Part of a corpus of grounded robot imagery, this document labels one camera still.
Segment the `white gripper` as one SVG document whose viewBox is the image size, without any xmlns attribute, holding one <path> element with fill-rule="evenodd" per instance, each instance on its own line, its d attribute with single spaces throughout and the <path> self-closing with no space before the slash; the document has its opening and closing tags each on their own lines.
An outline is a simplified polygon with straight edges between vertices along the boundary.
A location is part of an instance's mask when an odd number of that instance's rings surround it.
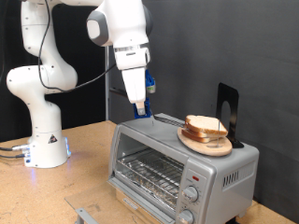
<svg viewBox="0 0 299 224">
<path fill-rule="evenodd" d="M 130 103 L 137 103 L 137 114 L 144 116 L 146 114 L 145 105 L 143 103 L 146 99 L 145 68 L 139 67 L 122 70 L 121 74 Z"/>
</svg>

